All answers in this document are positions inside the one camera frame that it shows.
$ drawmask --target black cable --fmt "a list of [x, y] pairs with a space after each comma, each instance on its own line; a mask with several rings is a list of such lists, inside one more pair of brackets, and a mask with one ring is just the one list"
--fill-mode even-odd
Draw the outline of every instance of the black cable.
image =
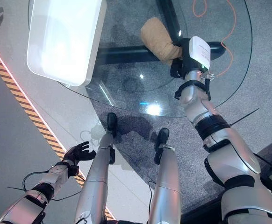
[[254, 110], [253, 112], [250, 112], [249, 114], [246, 114], [244, 117], [240, 118], [239, 120], [237, 120], [236, 122], [230, 124], [229, 126], [233, 126], [234, 124], [238, 123], [239, 121], [243, 120], [244, 118], [248, 117], [249, 115], [253, 114], [255, 111], [257, 111], [258, 109]]
[[24, 189], [22, 188], [13, 188], [13, 187], [7, 187], [7, 188], [11, 188], [11, 189], [15, 189], [15, 190], [22, 190], [22, 191], [25, 191]]
[[64, 198], [60, 198], [60, 199], [51, 199], [51, 200], [52, 200], [52, 201], [62, 201], [62, 200], [67, 199], [67, 198], [69, 198], [69, 197], [73, 197], [73, 196], [79, 194], [80, 192], [81, 192], [81, 191], [79, 191], [79, 192], [77, 192], [77, 193], [75, 193], [75, 194], [73, 194], [73, 195], [64, 197]]
[[22, 187], [25, 191], [27, 191], [26, 189], [26, 186], [25, 186], [25, 181], [28, 177], [30, 177], [31, 175], [34, 175], [34, 174], [45, 174], [45, 173], [48, 173], [49, 172], [49, 169], [46, 170], [46, 171], [39, 171], [39, 172], [32, 172], [30, 174], [28, 174], [27, 176], [24, 177], [23, 181], [22, 181]]
[[75, 224], [78, 224], [79, 222], [81, 222], [82, 220], [84, 220], [87, 223], [87, 220], [85, 218], [81, 218], [78, 220], [78, 222], [76, 222]]
[[[149, 189], [150, 189], [150, 183], [156, 184], [156, 182], [154, 182], [154, 181], [148, 181]], [[150, 203], [151, 203], [152, 197], [153, 197], [153, 192], [150, 189]]]
[[258, 155], [258, 154], [256, 154], [256, 153], [254, 153], [254, 155], [255, 155], [256, 157], [260, 158], [262, 161], [264, 161], [265, 163], [267, 163], [268, 165], [270, 165], [270, 166], [272, 167], [272, 163], [270, 163], [269, 161], [265, 160], [262, 156], [260, 156], [260, 155]]
[[[21, 189], [21, 188], [14, 188], [14, 187], [7, 187], [7, 188], [16, 189], [16, 190], [22, 190], [22, 191], [25, 191], [25, 192], [26, 192], [27, 189], [26, 189], [25, 182], [26, 182], [26, 179], [27, 179], [28, 177], [30, 177], [31, 175], [34, 175], [34, 174], [45, 174], [45, 173], [48, 173], [48, 172], [49, 172], [49, 170], [46, 170], [46, 171], [32, 172], [32, 173], [26, 175], [26, 176], [24, 177], [23, 181], [22, 181], [23, 189]], [[62, 201], [62, 200], [64, 200], [64, 199], [73, 197], [73, 196], [79, 194], [80, 192], [81, 192], [81, 191], [79, 191], [79, 192], [77, 192], [77, 193], [75, 193], [75, 194], [73, 194], [73, 195], [70, 195], [70, 196], [67, 196], [67, 197], [64, 197], [64, 198], [60, 198], [60, 199], [54, 199], [54, 198], [53, 198], [52, 201]]]

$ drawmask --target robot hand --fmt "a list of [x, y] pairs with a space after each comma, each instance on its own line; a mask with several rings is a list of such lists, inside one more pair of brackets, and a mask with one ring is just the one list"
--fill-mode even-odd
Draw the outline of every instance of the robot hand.
[[95, 157], [95, 151], [89, 152], [89, 141], [85, 141], [72, 147], [66, 152], [62, 161], [70, 160], [76, 166], [80, 161], [92, 160]]

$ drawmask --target white device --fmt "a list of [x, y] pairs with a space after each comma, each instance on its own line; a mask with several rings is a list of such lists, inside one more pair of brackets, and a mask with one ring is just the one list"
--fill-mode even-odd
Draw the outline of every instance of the white device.
[[201, 39], [198, 36], [194, 36], [190, 39], [189, 42], [189, 54], [190, 57], [207, 69], [210, 68], [211, 65], [211, 48], [207, 42]]
[[35, 0], [27, 65], [40, 76], [88, 85], [100, 42], [106, 0]]

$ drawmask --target round glass table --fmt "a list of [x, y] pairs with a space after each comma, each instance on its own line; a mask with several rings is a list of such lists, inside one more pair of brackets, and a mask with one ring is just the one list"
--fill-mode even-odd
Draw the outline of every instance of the round glass table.
[[183, 117], [174, 98], [184, 83], [170, 76], [141, 42], [140, 29], [152, 17], [166, 26], [173, 42], [199, 36], [223, 41], [222, 56], [211, 61], [212, 102], [227, 101], [245, 78], [252, 48], [251, 22], [244, 0], [112, 0], [107, 1], [93, 78], [87, 86], [67, 86], [76, 93], [114, 107], [168, 117]]

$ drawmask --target tan cloth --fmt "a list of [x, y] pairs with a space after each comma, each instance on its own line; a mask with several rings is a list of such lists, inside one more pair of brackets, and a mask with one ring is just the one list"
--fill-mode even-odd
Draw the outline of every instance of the tan cloth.
[[172, 44], [165, 26], [157, 17], [147, 20], [141, 28], [141, 40], [160, 61], [169, 65], [173, 59], [182, 56], [182, 49]]

